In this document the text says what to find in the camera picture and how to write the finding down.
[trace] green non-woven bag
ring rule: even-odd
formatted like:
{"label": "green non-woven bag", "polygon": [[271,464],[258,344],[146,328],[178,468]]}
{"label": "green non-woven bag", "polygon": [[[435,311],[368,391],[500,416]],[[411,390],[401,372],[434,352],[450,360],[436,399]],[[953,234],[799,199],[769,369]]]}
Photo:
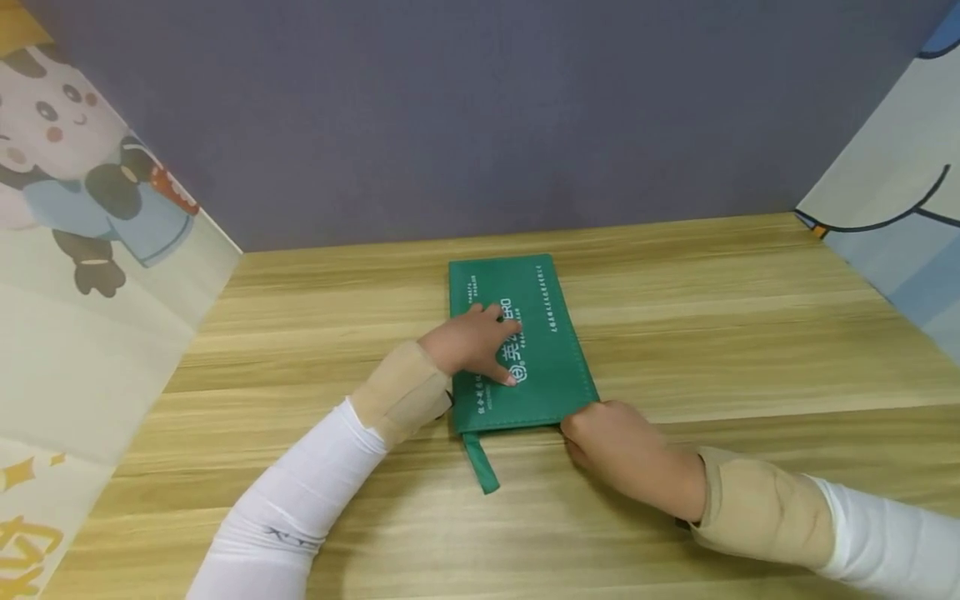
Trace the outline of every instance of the green non-woven bag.
{"label": "green non-woven bag", "polygon": [[481,434],[556,425],[598,396],[549,254],[451,262],[450,316],[475,302],[498,302],[504,318],[523,324],[497,353],[515,387],[467,372],[453,377],[453,427],[480,487],[491,493],[500,484]]}

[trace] bag strap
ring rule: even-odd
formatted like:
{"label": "bag strap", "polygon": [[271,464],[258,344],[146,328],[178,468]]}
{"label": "bag strap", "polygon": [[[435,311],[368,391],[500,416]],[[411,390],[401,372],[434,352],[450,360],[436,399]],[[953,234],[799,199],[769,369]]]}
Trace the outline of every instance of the bag strap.
{"label": "bag strap", "polygon": [[500,482],[496,479],[496,473],[487,460],[487,453],[480,445],[480,438],[475,433],[464,434],[464,449],[467,451],[467,458],[473,465],[473,472],[476,473],[477,481],[480,482],[480,489],[484,494],[494,493],[500,489]]}

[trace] cartoon paw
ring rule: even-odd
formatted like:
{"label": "cartoon paw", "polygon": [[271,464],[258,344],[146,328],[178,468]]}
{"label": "cartoon paw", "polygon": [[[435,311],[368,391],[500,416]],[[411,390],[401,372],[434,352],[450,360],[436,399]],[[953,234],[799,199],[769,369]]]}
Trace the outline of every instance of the cartoon paw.
{"label": "cartoon paw", "polygon": [[104,298],[116,296],[117,290],[127,282],[127,276],[112,260],[94,264],[81,263],[77,265],[73,278],[81,294],[86,296],[91,290],[97,290]]}

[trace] person's right hand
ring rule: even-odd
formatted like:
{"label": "person's right hand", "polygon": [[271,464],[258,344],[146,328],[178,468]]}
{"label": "person's right hand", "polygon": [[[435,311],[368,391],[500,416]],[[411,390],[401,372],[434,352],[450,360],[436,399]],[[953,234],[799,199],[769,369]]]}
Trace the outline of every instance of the person's right hand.
{"label": "person's right hand", "polygon": [[633,406],[593,402],[560,427],[573,461],[615,490],[686,521],[703,516],[703,461],[694,452],[668,447]]}

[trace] beige bandage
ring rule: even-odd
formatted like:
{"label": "beige bandage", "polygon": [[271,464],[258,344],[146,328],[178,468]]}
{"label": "beige bandage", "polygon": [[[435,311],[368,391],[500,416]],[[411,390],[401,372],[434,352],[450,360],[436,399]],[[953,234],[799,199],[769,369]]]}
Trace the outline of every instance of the beige bandage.
{"label": "beige bandage", "polygon": [[809,477],[715,448],[707,467],[707,510],[694,539],[704,547],[817,569],[833,553],[829,504]]}
{"label": "beige bandage", "polygon": [[448,383],[420,344],[405,342],[350,395],[350,403],[360,422],[393,447],[450,408]]}

